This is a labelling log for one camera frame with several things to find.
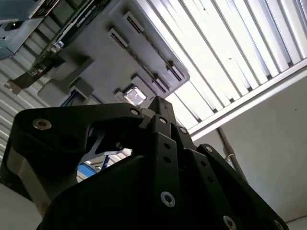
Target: gray plastic part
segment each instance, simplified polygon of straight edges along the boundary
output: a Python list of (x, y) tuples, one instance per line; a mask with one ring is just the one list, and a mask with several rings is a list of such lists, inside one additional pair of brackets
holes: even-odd
[[(165, 59), (174, 62), (183, 73), (184, 80), (179, 81), (170, 74), (165, 61), (157, 54), (143, 34), (138, 33), (129, 25), (124, 17), (128, 12), (144, 28), (142, 33), (145, 33), (154, 43)], [(109, 35), (112, 28), (128, 44), (129, 51), (142, 60), (152, 74), (158, 74), (160, 81), (165, 81), (169, 90), (162, 92), (153, 85), (152, 78), (144, 68), (126, 49), (112, 40)], [(88, 56), (95, 60), (91, 68), (84, 71), (82, 78), (92, 86), (95, 96), (104, 103), (118, 103), (115, 93), (118, 91), (125, 92), (131, 87), (133, 85), (131, 80), (136, 75), (154, 95), (164, 98), (189, 80), (187, 70), (133, 0), (111, 1), (76, 40), (63, 49), (61, 56), (75, 58), (76, 60), (78, 56)]]

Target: corrugated wall panel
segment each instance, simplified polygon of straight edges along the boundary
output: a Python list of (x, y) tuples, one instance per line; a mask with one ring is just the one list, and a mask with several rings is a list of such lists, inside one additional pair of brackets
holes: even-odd
[[(74, 6), (82, 3), (82, 0), (72, 0)], [(55, 37), (65, 21), (73, 14), (73, 9), (63, 0), (53, 12), (29, 36), (24, 45), (15, 56), (0, 61), (0, 162), (9, 138), (14, 116), (31, 108), (43, 108), (48, 105), (37, 96), (38, 91), (49, 80), (42, 77), (36, 83), (19, 95), (11, 93), (3, 85), (7, 80), (18, 78), (28, 71), (36, 58)]]

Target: gray panel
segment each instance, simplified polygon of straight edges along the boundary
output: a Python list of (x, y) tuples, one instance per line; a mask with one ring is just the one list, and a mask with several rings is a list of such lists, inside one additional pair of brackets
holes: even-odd
[(137, 18), (145, 28), (150, 40), (155, 41), (155, 45), (163, 52), (168, 60), (173, 60), (176, 65), (183, 69), (177, 57), (171, 52), (168, 46), (162, 41), (159, 34), (154, 30), (149, 21), (141, 15), (140, 10), (130, 0), (114, 0), (107, 8), (98, 15), (79, 37), (63, 51), (64, 59), (74, 59), (81, 56), (89, 56), (95, 63), (87, 69), (82, 77), (93, 88), (94, 94), (105, 103), (116, 103), (114, 92), (116, 89), (124, 90), (131, 85), (131, 78), (138, 74), (147, 85), (152, 87), (149, 75), (143, 68), (116, 44), (108, 35), (110, 28), (114, 28), (125, 40), (128, 41), (130, 49), (146, 64), (150, 70), (159, 72), (162, 78), (166, 78), (175, 87), (170, 89), (165, 96), (168, 96), (180, 84), (167, 72), (165, 62), (159, 57), (146, 39), (135, 32), (125, 21), (123, 16), (127, 11)]

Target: bolt head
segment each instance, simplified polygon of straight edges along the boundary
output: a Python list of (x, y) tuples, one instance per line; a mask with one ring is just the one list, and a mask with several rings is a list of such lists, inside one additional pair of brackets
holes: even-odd
[(166, 124), (167, 121), (163, 118), (163, 117), (160, 117), (159, 120), (163, 123), (163, 124)]
[(42, 118), (35, 119), (32, 122), (32, 125), (33, 125), (34, 128), (36, 128), (38, 130), (42, 130), (42, 131), (51, 129), (51, 127), (52, 127), (50, 121), (48, 121), (46, 119), (42, 119)]
[(175, 206), (175, 198), (169, 192), (162, 192), (161, 193), (161, 201), (167, 207), (174, 207)]
[(206, 146), (206, 149), (208, 150), (208, 152), (213, 152), (213, 150), (209, 146)]
[(184, 134), (187, 133), (187, 130), (186, 130), (184, 127), (180, 127), (180, 131), (181, 131), (182, 133), (184, 133)]
[(131, 109), (130, 111), (131, 111), (132, 114), (134, 114), (134, 115), (139, 115), (139, 114), (140, 114), (139, 111), (137, 111), (136, 109)]

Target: fluorescent light fixture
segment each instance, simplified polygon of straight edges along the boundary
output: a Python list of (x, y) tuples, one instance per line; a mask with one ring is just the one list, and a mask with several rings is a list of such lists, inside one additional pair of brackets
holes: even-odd
[(169, 14), (165, 19), (169, 20), (172, 18), (172, 20), (169, 20), (172, 22), (167, 22), (170, 29), (184, 45), (190, 57), (203, 75), (206, 76), (206, 80), (212, 86), (221, 101), (224, 103), (224, 101), (230, 99), (237, 100), (240, 98), (235, 87), (208, 47), (206, 38), (199, 33), (195, 24), (191, 21), (180, 3), (178, 1), (165, 1), (163, 3)]
[(154, 27), (160, 33), (161, 37), (169, 45), (169, 47), (174, 51), (177, 57), (180, 59), (182, 64), (187, 68), (190, 73), (190, 81), (195, 86), (197, 91), (202, 95), (206, 102), (212, 107), (212, 109), (221, 110), (223, 108), (221, 102), (213, 93), (212, 89), (209, 87), (206, 81), (203, 80), (200, 71), (196, 68), (195, 63), (193, 63), (187, 53), (184, 51), (182, 44), (177, 41), (170, 33), (168, 28), (165, 26), (164, 22), (158, 17), (156, 12), (150, 6), (147, 1), (136, 0), (138, 5), (143, 9), (143, 11), (148, 16), (149, 20), (152, 22)]
[(166, 100), (173, 105), (176, 118), (186, 129), (192, 128), (198, 124), (197, 120), (174, 93), (169, 95)]
[(280, 8), (280, 4), (278, 2), (278, 0), (267, 0), (269, 9), (282, 36), (289, 56), (293, 64), (296, 64), (301, 60), (301, 57), (296, 48), (295, 41), (292, 38), (291, 31), (288, 27), (285, 17), (283, 16), (282, 9)]
[(286, 69), (289, 68), (287, 60), (285, 58), (282, 49), (279, 46), (279, 41), (276, 38), (276, 35), (274, 34), (273, 28), (271, 28), (269, 19), (267, 18), (261, 3), (255, 0), (248, 0), (248, 3), (250, 5), (251, 11), (255, 16), (255, 19), (259, 24), (260, 30), (262, 31), (262, 34), (268, 46), (270, 47), (270, 50), (272, 52), (272, 55), (274, 56), (274, 59), (276, 60), (276, 64), (279, 70), (281, 72), (285, 71)]
[(221, 61), (222, 65), (225, 67), (225, 70), (229, 74), (231, 80), (239, 90), (241, 95), (245, 95), (248, 93), (247, 88), (249, 88), (248, 82), (246, 84), (248, 87), (245, 86), (243, 79), (246, 81), (242, 71), (240, 70), (239, 66), (232, 61), (233, 55), (231, 51), (229, 51), (226, 46), (222, 45), (224, 41), (219, 36), (216, 36), (212, 29), (208, 26), (208, 21), (210, 21), (210, 17), (206, 11), (203, 10), (203, 7), (200, 9), (196, 6), (195, 2), (193, 1), (185, 1), (184, 5), (186, 9), (190, 12), (193, 19), (199, 26), (203, 36), (206, 37), (209, 44), (211, 45), (212, 49), (214, 50), (215, 54)]
[(213, 115), (213, 111), (196, 91), (191, 82), (188, 81), (182, 85), (175, 91), (175, 94), (199, 119), (204, 120)]
[(271, 75), (274, 77), (279, 74), (273, 58), (270, 55), (268, 48), (265, 45), (264, 40), (261, 37), (261, 34), (253, 20), (252, 15), (248, 11), (248, 7), (242, 0), (233, 0), (236, 8), (238, 9), (257, 49), (259, 50), (261, 57), (263, 58), (265, 65), (268, 67)]
[(307, 58), (307, 39), (293, 0), (280, 0), (303, 58)]
[[(207, 4), (209, 1), (202, 0), (201, 2), (205, 6), (210, 6), (209, 4)], [(218, 7), (218, 10), (223, 14), (224, 19), (228, 24), (229, 31), (231, 31), (234, 35), (236, 41), (238, 42), (238, 45), (242, 49), (256, 77), (258, 78), (258, 81), (261, 84), (267, 82), (268, 79), (266, 77), (266, 74), (262, 69), (262, 66), (257, 58), (255, 51), (252, 48), (254, 46), (253, 41), (251, 40), (248, 31), (242, 23), (241, 18), (235, 11), (232, 11), (230, 9), (226, 1), (216, 1), (215, 4)]]
[(125, 92), (124, 97), (134, 106), (140, 105), (147, 98), (136, 86)]
[(245, 87), (248, 89), (251, 87), (255, 89), (259, 86), (254, 75), (249, 68), (247, 62), (244, 60), (242, 53), (239, 51), (238, 46), (236, 45), (234, 39), (232, 38), (230, 32), (228, 31), (225, 23), (218, 14), (216, 8), (213, 6), (211, 1), (194, 0), (195, 5), (197, 6), (199, 12), (202, 13), (204, 20), (207, 22), (209, 28), (214, 34), (214, 38), (217, 42), (217, 45), (225, 53), (227, 59), (224, 62), (229, 62), (230, 69), (234, 69), (231, 77), (239, 76), (243, 81)]

